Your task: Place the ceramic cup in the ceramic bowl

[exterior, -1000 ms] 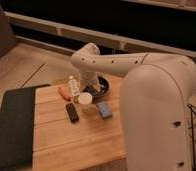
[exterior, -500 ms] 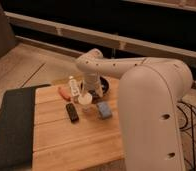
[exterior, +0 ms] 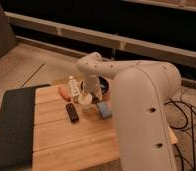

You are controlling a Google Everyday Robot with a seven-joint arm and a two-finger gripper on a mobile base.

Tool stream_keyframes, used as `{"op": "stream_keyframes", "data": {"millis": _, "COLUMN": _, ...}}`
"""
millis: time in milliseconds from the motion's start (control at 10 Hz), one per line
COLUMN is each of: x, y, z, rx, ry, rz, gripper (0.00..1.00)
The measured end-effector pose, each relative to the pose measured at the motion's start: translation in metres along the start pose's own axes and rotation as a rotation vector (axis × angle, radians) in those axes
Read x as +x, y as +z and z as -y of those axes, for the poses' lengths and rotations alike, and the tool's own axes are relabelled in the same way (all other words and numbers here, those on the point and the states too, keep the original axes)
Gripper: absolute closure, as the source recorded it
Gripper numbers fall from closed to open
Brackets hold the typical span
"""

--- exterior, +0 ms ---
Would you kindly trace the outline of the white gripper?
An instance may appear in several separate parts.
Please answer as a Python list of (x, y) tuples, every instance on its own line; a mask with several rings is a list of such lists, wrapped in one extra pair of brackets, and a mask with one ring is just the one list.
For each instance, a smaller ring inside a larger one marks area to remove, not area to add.
[(95, 95), (99, 100), (102, 99), (100, 84), (98, 82), (82, 82), (83, 90), (87, 93)]

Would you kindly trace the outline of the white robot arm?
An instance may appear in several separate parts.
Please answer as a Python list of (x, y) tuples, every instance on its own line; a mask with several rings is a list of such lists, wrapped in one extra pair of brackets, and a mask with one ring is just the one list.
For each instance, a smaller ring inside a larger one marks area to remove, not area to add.
[(77, 61), (83, 74), (111, 83), (111, 110), (123, 171), (177, 171), (164, 102), (181, 87), (171, 63), (104, 61), (93, 52)]

